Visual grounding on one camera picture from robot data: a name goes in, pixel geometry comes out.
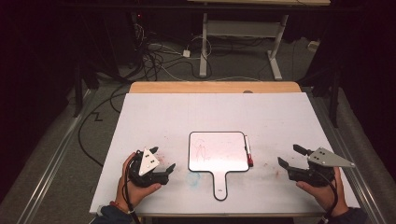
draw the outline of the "sleeve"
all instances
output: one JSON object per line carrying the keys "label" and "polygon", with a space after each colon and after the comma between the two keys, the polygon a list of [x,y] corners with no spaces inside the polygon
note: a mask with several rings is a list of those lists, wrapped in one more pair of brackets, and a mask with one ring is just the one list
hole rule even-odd
{"label": "sleeve", "polygon": [[128,214],[123,213],[120,209],[115,206],[100,206],[96,213],[96,217],[91,221],[90,224],[130,224],[132,223],[132,217]]}
{"label": "sleeve", "polygon": [[349,208],[343,215],[329,218],[329,224],[364,224],[366,219],[367,214],[361,208]]}

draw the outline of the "white desk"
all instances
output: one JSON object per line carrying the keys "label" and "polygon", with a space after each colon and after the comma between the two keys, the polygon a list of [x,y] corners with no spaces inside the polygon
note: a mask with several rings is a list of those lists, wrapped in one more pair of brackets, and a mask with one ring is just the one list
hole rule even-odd
{"label": "white desk", "polygon": [[[228,197],[213,196],[211,174],[188,169],[189,134],[240,131],[249,136],[254,167],[227,174]],[[295,187],[277,157],[307,167],[293,144],[332,150],[305,93],[130,93],[108,151],[91,213],[114,200],[125,158],[144,147],[159,147],[166,168],[176,163],[169,183],[137,208],[139,216],[297,217],[318,215],[316,201]],[[359,207],[343,176],[346,201]]]}
{"label": "white desk", "polygon": [[[193,2],[228,3],[228,4],[261,4],[261,5],[304,5],[304,6],[328,6],[330,0],[190,0]],[[274,37],[274,47],[267,51],[268,61],[273,71],[274,79],[282,80],[279,66],[276,62],[276,54],[282,40],[282,35],[286,28],[288,15],[283,15],[280,22],[256,22],[256,21],[210,21],[207,13],[204,13],[202,31],[202,49],[200,62],[200,77],[206,77],[207,47],[206,39],[208,35],[229,35],[229,36],[252,36],[252,37]]]}

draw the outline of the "ink stain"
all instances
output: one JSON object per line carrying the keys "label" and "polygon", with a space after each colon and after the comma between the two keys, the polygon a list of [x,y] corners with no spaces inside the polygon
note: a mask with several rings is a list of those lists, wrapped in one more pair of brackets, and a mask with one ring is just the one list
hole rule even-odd
{"label": "ink stain", "polygon": [[201,179],[201,176],[198,173],[188,173],[186,180],[191,187],[196,188],[198,186],[199,179]]}

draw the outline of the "marker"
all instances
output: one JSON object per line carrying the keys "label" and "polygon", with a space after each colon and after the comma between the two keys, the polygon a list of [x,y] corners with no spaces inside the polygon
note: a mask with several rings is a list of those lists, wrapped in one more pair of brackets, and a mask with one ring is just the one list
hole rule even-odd
{"label": "marker", "polygon": [[249,167],[253,167],[253,159],[251,159],[250,145],[248,144],[248,136],[247,135],[245,135],[245,141],[247,143],[247,164]]}

